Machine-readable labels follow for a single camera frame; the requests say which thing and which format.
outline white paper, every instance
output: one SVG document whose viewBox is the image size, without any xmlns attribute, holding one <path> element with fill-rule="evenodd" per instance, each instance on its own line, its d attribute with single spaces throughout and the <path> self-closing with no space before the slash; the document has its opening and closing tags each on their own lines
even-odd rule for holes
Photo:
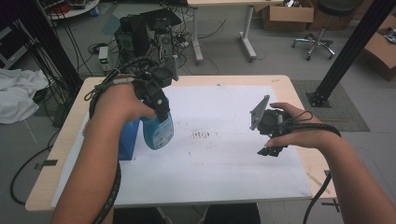
<svg viewBox="0 0 396 224">
<path fill-rule="evenodd" d="M 270 103 L 276 101 L 270 86 L 171 86 L 164 92 L 170 101 L 175 135 L 166 146 L 151 150 L 140 124 L 133 159 L 120 162 L 121 186 L 115 205 L 258 202 L 312 196 L 294 147 L 284 148 L 277 158 L 257 154 L 268 137 L 249 129 L 249 111 L 264 95 L 271 96 Z M 52 206 L 59 200 L 82 139 L 79 133 Z"/>
</svg>

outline desk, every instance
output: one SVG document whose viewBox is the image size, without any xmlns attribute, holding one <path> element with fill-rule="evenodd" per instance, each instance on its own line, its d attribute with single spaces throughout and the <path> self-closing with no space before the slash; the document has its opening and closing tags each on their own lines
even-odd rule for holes
<svg viewBox="0 0 396 224">
<path fill-rule="evenodd" d="M 65 159 L 73 147 L 78 130 L 84 120 L 89 102 L 83 100 L 84 96 L 92 90 L 93 86 L 100 83 L 102 77 L 88 78 L 81 88 L 78 98 L 67 117 L 55 145 L 49 154 L 48 160 L 58 160 L 56 166 L 45 166 L 38 177 L 35 186 L 26 202 L 26 209 L 29 211 L 48 211 L 52 202 L 55 190 L 58 187 L 60 175 L 62 173 Z M 297 93 L 286 76 L 194 76 L 180 77 L 174 86 L 207 86 L 219 83 L 227 85 L 269 85 L 273 88 L 278 101 L 286 101 L 293 105 L 303 107 Z M 297 148 L 298 156 L 307 174 L 309 186 L 313 194 L 321 187 L 325 179 L 324 170 L 328 166 L 324 158 L 317 150 Z M 332 184 L 322 195 L 322 198 L 335 198 L 335 191 Z"/>
<path fill-rule="evenodd" d="M 188 0 L 189 6 L 193 8 L 193 34 L 192 34 L 192 45 L 195 52 L 195 59 L 197 64 L 200 64 L 204 60 L 204 56 L 201 52 L 201 47 L 198 42 L 198 7 L 203 6 L 223 6 L 223 5 L 248 5 L 247 17 L 245 22 L 245 29 L 240 32 L 241 40 L 247 53 L 249 54 L 249 59 L 253 62 L 256 58 L 256 52 L 253 47 L 251 47 L 250 41 L 248 40 L 248 30 L 250 28 L 250 21 L 253 14 L 253 5 L 273 5 L 276 3 L 282 3 L 282 0 Z"/>
</svg>

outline forearm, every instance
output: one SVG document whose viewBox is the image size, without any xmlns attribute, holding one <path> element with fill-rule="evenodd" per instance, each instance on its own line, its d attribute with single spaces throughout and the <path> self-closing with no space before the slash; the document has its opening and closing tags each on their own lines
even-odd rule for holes
<svg viewBox="0 0 396 224">
<path fill-rule="evenodd" d="M 347 141 L 328 134 L 319 148 L 332 172 L 345 223 L 394 223 L 395 206 Z"/>
<path fill-rule="evenodd" d="M 122 125 L 123 120 L 110 116 L 92 118 L 53 223 L 92 223 L 97 217 L 114 182 Z"/>
</svg>

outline office chair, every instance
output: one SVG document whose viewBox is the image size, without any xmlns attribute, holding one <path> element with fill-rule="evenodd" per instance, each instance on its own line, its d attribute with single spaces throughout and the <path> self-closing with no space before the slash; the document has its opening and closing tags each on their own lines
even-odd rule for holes
<svg viewBox="0 0 396 224">
<path fill-rule="evenodd" d="M 332 59 L 335 55 L 334 51 L 330 48 L 332 41 L 322 40 L 322 37 L 326 34 L 329 24 L 332 21 L 332 17 L 348 16 L 353 12 L 353 10 L 355 10 L 357 6 L 358 5 L 354 0 L 318 0 L 318 10 L 329 15 L 329 19 L 327 19 L 325 25 L 321 28 L 318 36 L 314 36 L 309 33 L 305 38 L 294 39 L 292 47 L 294 48 L 297 42 L 312 43 L 313 46 L 306 55 L 307 61 L 311 60 L 311 54 L 318 46 L 329 51 L 329 59 Z"/>
</svg>

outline chair base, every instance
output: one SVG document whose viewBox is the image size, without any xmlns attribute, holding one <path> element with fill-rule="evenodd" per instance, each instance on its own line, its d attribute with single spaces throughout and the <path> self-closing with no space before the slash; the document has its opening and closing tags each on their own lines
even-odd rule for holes
<svg viewBox="0 0 396 224">
<path fill-rule="evenodd" d="M 329 51 L 330 57 L 329 59 L 332 59 L 335 56 L 334 51 L 330 48 L 330 45 L 332 44 L 332 40 L 322 40 L 321 38 L 323 35 L 326 33 L 326 28 L 323 27 L 320 30 L 320 33 L 318 34 L 318 37 L 315 37 L 311 33 L 309 33 L 305 38 L 297 38 L 294 39 L 292 47 L 294 48 L 297 44 L 297 42 L 304 42 L 304 43 L 311 43 L 313 44 L 312 48 L 308 51 L 306 54 L 306 60 L 309 61 L 311 60 L 311 54 L 315 50 L 316 47 L 322 47 Z"/>
</svg>

